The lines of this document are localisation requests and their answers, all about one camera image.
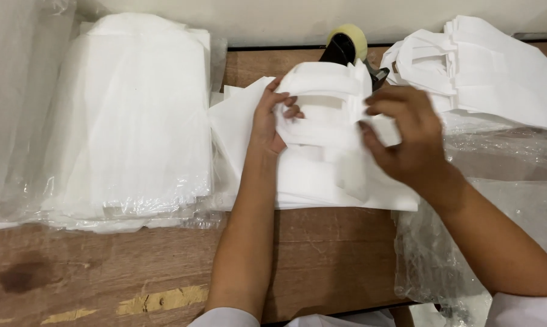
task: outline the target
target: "transparent plastic sheet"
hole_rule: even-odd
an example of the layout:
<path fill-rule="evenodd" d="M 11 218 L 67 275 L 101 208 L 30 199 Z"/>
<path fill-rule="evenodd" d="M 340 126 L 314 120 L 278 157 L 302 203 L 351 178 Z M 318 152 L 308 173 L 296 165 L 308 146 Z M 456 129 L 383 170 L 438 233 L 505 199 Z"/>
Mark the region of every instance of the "transparent plastic sheet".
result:
<path fill-rule="evenodd" d="M 0 210 L 7 198 L 11 206 L 22 205 L 14 202 L 16 189 L 37 123 L 29 119 L 49 102 L 62 52 L 54 49 L 65 50 L 59 33 L 74 8 L 75 0 L 0 1 Z"/>
<path fill-rule="evenodd" d="M 547 131 L 519 127 L 445 137 L 447 158 L 547 252 Z M 448 326 L 481 326 L 491 296 L 424 201 L 397 212 L 395 292 L 441 304 Z"/>
<path fill-rule="evenodd" d="M 211 208 L 217 207 L 214 204 L 219 203 L 221 200 L 211 193 L 212 172 L 210 170 L 205 184 L 207 187 L 204 189 L 206 191 L 201 190 L 199 192 L 202 193 L 202 196 L 175 196 L 172 198 L 172 203 L 170 200 L 151 200 L 146 198 L 145 195 L 141 198 L 127 198 L 126 201 L 120 203 L 117 201 L 104 201 L 102 207 L 100 209 L 96 208 L 96 210 L 91 210 L 90 204 L 85 206 L 82 201 L 59 210 L 50 210 L 51 208 L 48 206 L 42 208 L 46 199 L 49 200 L 50 197 L 55 195 L 54 192 L 57 192 L 54 182 L 59 181 L 51 175 L 52 170 L 50 170 L 50 167 L 53 167 L 54 159 L 59 156 L 56 154 L 59 152 L 57 149 L 66 149 L 66 147 L 57 146 L 54 150 L 54 147 L 50 149 L 50 146 L 48 146 L 53 135 L 53 127 L 60 125 L 59 122 L 56 123 L 54 120 L 54 117 L 57 116 L 54 113 L 54 102 L 58 101 L 58 91 L 61 91 L 54 91 L 57 71 L 60 68 L 60 62 L 64 58 L 64 53 L 68 50 L 70 36 L 74 39 L 82 30 L 82 27 L 85 33 L 93 25 L 91 23 L 74 23 L 73 26 L 74 4 L 73 1 L 70 3 L 55 1 L 46 6 L 46 3 L 42 0 L 42 9 L 45 11 L 44 13 L 50 13 L 49 18 L 62 16 L 66 18 L 66 21 L 65 24 L 62 24 L 62 21 L 56 23 L 50 21 L 47 17 L 45 21 L 40 19 L 34 36 L 34 48 L 32 51 L 28 51 L 27 54 L 30 57 L 30 74 L 28 77 L 30 86 L 26 90 L 23 99 L 26 111 L 16 117 L 17 121 L 14 119 L 12 124 L 17 127 L 10 130 L 13 133 L 11 138 L 15 145 L 12 146 L 14 152 L 8 158 L 8 164 L 7 162 L 4 163 L 7 170 L 5 172 L 6 178 L 4 178 L 5 188 L 0 192 L 0 228 L 15 226 L 24 222 L 43 222 L 57 229 L 91 230 L 101 233 L 133 232 L 142 226 L 216 227 L 222 218 L 222 214 L 211 210 Z M 192 33 L 203 32 L 192 30 Z M 210 42 L 211 45 L 210 53 L 205 48 L 207 50 L 205 52 L 205 65 L 211 67 L 211 72 L 207 71 L 206 78 L 206 87 L 209 92 L 214 85 L 219 84 L 220 87 L 225 71 L 227 47 L 225 39 L 214 37 L 209 39 L 208 36 L 207 33 L 207 37 L 202 35 L 199 36 L 199 39 L 204 38 L 203 40 L 206 40 L 204 44 L 208 45 Z M 75 66 L 74 69 L 76 69 L 76 73 L 84 72 L 84 69 L 79 66 Z M 38 77 L 44 78 L 45 80 L 42 81 L 44 83 L 38 83 Z M 60 94 L 60 99 L 66 98 L 68 95 Z M 74 123 L 85 127 L 85 121 L 76 121 Z M 206 152 L 208 152 L 207 157 L 210 161 L 210 134 L 207 135 L 207 140 Z M 124 146 L 127 151 L 130 150 L 129 145 L 120 143 L 119 146 Z M 76 150 L 81 151 L 82 148 L 85 148 L 85 146 L 80 145 L 79 148 L 76 147 Z M 176 186 L 177 189 L 182 184 L 187 183 L 188 178 L 186 176 L 180 176 L 180 178 L 180 182 L 178 182 L 180 184 Z"/>

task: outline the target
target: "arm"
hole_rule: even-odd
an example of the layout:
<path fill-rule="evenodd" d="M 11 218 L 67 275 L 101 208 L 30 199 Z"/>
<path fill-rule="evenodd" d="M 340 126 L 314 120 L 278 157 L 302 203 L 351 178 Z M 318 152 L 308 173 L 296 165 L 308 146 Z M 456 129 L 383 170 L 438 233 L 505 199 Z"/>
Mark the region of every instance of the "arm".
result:
<path fill-rule="evenodd" d="M 412 87 L 391 87 L 366 103 L 369 115 L 393 117 L 402 138 L 396 148 L 385 148 L 372 128 L 360 122 L 377 164 L 435 209 L 487 290 L 492 295 L 547 296 L 547 253 L 447 162 L 441 123 L 427 95 Z"/>
<path fill-rule="evenodd" d="M 205 312 L 230 307 L 261 320 L 272 267 L 277 155 L 286 147 L 275 131 L 272 108 L 284 102 L 291 107 L 286 117 L 303 117 L 295 98 L 274 93 L 279 82 L 266 88 L 255 109 L 241 185 L 213 260 Z"/>

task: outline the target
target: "hand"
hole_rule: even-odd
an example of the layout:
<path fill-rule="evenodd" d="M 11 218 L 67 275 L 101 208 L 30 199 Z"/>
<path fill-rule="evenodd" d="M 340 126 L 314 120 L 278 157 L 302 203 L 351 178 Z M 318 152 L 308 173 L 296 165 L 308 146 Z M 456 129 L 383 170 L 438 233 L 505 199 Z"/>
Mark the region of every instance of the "hand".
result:
<path fill-rule="evenodd" d="M 465 182 L 445 159 L 443 127 L 425 92 L 414 87 L 387 87 L 366 99 L 366 104 L 368 115 L 394 118 L 401 134 L 402 143 L 387 148 L 370 125 L 359 122 L 364 144 L 387 175 L 430 203 Z"/>
<path fill-rule="evenodd" d="M 287 92 L 281 94 L 274 92 L 280 81 L 282 81 L 282 78 L 276 78 L 265 88 L 260 103 L 253 114 L 253 128 L 249 142 L 250 147 L 261 147 L 275 154 L 282 152 L 286 148 L 286 144 L 275 130 L 274 106 L 283 102 L 284 105 L 289 107 L 283 113 L 285 118 L 304 118 L 304 114 L 300 112 L 300 108 L 295 104 L 297 97 L 290 97 Z"/>

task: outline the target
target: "wooden tabletop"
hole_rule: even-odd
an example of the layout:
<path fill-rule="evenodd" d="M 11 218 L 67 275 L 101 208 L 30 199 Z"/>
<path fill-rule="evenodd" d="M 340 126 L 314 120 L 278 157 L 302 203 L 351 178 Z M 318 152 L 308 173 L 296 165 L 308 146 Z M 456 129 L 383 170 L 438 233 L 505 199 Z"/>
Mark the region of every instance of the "wooden tabletop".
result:
<path fill-rule="evenodd" d="M 547 44 L 541 49 L 547 55 Z M 380 62 L 386 48 L 369 50 Z M 246 87 L 317 61 L 322 50 L 230 52 L 224 83 Z M 313 208 L 276 212 L 264 322 L 406 302 L 394 295 L 390 212 Z M 203 310 L 220 229 L 0 231 L 0 326 L 185 326 Z"/>

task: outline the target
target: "white wall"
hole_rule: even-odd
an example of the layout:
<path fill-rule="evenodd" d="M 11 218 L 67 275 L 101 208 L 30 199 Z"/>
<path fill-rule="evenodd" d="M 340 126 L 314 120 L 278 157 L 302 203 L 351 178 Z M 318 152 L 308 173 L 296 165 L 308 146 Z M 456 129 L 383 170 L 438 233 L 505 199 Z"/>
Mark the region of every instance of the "white wall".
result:
<path fill-rule="evenodd" d="M 147 12 L 227 37 L 230 46 L 325 44 L 354 23 L 369 42 L 394 42 L 456 15 L 485 18 L 505 33 L 547 33 L 547 0 L 78 0 L 89 16 Z"/>

